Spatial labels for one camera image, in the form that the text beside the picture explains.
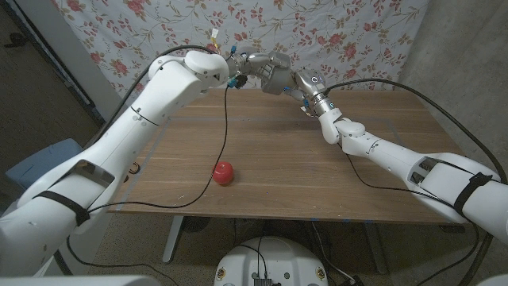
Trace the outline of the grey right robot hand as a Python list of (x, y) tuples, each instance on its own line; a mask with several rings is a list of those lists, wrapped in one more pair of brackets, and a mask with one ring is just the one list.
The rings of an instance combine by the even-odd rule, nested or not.
[(324, 93), (325, 90), (323, 75), (317, 70), (303, 68), (292, 74), (292, 81), (284, 88), (283, 92), (297, 101), (303, 102), (305, 99), (312, 99), (316, 95)]

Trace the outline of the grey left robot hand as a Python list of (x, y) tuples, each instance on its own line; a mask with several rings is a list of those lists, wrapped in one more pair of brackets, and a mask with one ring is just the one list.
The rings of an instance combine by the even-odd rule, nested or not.
[(229, 68), (229, 77), (235, 75), (257, 75), (260, 69), (266, 65), (275, 68), (290, 69), (290, 57), (284, 53), (271, 51), (269, 53), (258, 52), (253, 47), (242, 47), (226, 60)]

